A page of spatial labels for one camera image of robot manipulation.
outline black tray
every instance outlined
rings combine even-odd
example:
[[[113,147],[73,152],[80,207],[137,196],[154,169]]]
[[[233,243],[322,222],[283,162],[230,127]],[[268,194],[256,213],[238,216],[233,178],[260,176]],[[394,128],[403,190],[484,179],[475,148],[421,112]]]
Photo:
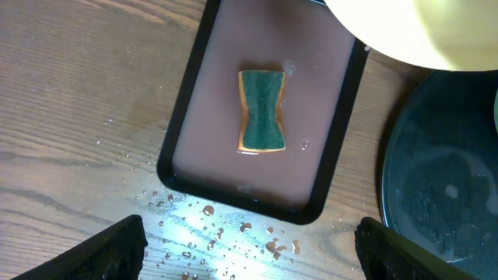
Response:
[[[195,37],[194,45],[188,59],[187,68],[184,73],[177,101],[167,129],[163,147],[157,163],[157,174],[160,180],[175,191],[192,194],[209,200],[218,201],[223,204],[232,205],[238,208],[257,212],[262,215],[285,220],[296,224],[308,224],[317,219],[327,199],[328,189],[335,171],[342,141],[349,123],[352,107],[355,102],[359,81],[363,74],[368,52],[365,51],[365,44],[355,40],[349,58],[349,65],[342,82],[341,92],[338,98],[335,114],[332,118],[331,128],[328,131],[327,141],[321,156],[320,165],[314,180],[313,190],[310,200],[305,207],[300,210],[282,208],[269,203],[236,196],[227,191],[213,191],[209,184],[193,183],[176,177],[172,167],[174,150],[180,135],[181,126],[187,113],[188,104],[194,90],[195,81],[205,49],[208,45],[212,27],[215,22],[216,13],[222,0],[208,0],[204,13]]]

